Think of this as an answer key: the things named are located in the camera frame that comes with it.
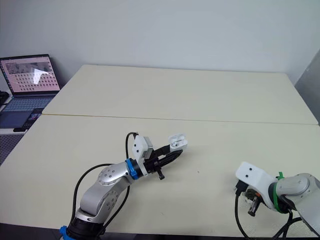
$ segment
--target table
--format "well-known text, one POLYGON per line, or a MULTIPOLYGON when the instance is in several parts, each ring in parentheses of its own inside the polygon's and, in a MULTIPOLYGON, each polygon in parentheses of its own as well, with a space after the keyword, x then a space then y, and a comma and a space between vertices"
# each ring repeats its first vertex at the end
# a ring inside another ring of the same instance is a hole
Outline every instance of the table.
MULTIPOLYGON (((183 132, 189 145, 163 168, 164 180, 153 174, 132 185, 108 232, 241 237, 233 188, 242 161, 275 176, 307 172, 320 178, 317 125, 42 115, 0 167, 0 222, 67 225, 78 178, 94 165, 124 161, 131 131, 149 136, 155 148, 183 132)), ((99 171, 84 179, 78 196, 99 171)), ((241 198, 239 217, 250 236, 270 237, 287 221, 264 206, 255 218, 248 209, 241 198)), ((300 222, 288 236, 315 235, 300 222)))
POLYGON ((83 65, 43 113, 318 124, 284 73, 101 65, 83 65))

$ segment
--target laptop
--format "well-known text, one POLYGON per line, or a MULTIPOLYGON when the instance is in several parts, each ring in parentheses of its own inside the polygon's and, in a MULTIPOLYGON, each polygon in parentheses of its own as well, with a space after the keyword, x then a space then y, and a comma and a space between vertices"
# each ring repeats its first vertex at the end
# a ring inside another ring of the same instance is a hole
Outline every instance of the laptop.
POLYGON ((20 128, 61 89, 48 54, 2 57, 0 68, 12 93, 0 112, 0 128, 20 128))

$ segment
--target laptop screen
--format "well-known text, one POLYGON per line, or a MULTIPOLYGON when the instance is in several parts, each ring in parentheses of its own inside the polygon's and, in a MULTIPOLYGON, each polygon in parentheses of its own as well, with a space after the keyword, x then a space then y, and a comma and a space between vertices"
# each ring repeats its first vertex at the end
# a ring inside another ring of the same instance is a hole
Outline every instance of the laptop screen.
POLYGON ((57 93, 60 90, 47 54, 0 58, 0 68, 13 94, 57 93))

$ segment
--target laptop keyboard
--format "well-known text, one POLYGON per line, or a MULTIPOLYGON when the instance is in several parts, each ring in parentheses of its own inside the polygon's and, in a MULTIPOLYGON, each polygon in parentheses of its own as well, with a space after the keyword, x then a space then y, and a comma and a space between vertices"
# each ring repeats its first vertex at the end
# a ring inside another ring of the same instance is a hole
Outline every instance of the laptop keyboard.
POLYGON ((33 109, 44 109, 52 100, 50 98, 27 98, 27 99, 12 99, 7 106, 2 110, 3 112, 16 111, 32 111, 33 109))

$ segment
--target green ring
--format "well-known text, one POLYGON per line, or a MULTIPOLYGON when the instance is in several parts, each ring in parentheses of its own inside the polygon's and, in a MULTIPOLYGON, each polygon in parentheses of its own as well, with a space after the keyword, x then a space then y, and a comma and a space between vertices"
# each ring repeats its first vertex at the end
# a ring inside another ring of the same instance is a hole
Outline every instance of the green ring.
POLYGON ((281 214, 283 214, 283 212, 280 210, 280 208, 279 208, 279 205, 278 205, 278 195, 277 195, 277 182, 275 183, 275 185, 274 185, 274 187, 273 187, 273 204, 274 204, 274 206, 275 206, 275 209, 279 212, 279 213, 281 213, 281 214))

